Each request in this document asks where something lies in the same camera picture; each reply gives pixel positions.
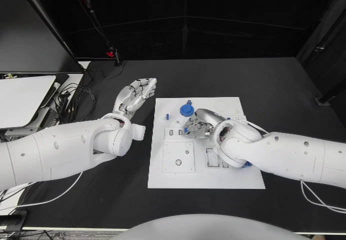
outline table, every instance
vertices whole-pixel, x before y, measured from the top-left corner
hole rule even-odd
[[[93,62],[107,76],[119,72],[110,61]],[[120,76],[91,73],[97,98],[93,119],[113,111],[117,95],[139,78],[158,78],[156,98],[240,97],[247,119],[270,132],[346,142],[346,129],[331,107],[321,107],[313,82],[296,58],[243,58],[126,61]],[[162,217],[221,214],[259,220],[299,233],[346,233],[346,215],[308,202],[300,182],[263,172],[263,189],[149,189],[156,99],[132,119],[146,126],[126,156],[89,170],[71,191],[50,204],[28,208],[25,229],[129,229]],[[80,108],[90,111],[91,99]],[[77,176],[45,182],[28,203],[57,197]],[[325,202],[346,207],[344,188],[311,183]]]

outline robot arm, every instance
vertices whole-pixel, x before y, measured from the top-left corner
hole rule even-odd
[[[25,183],[67,178],[126,155],[133,140],[143,140],[146,132],[146,127],[132,124],[130,118],[153,96],[158,80],[146,78],[138,82],[148,86],[142,84],[125,99],[122,94],[130,87],[120,92],[117,101],[125,104],[116,109],[119,113],[109,113],[100,120],[50,127],[0,143],[0,191]]]
[[[207,115],[214,121],[205,122]],[[264,172],[282,177],[346,188],[346,144],[272,132],[266,135],[241,120],[198,109],[187,124],[185,136],[213,137],[224,161],[241,168],[250,161]]]

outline metal pole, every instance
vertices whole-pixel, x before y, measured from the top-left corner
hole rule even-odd
[[[339,95],[339,93],[346,89],[346,78],[339,82],[339,84],[332,88],[332,90],[325,94],[324,97],[316,97],[315,101],[321,106],[331,106],[329,101]]]

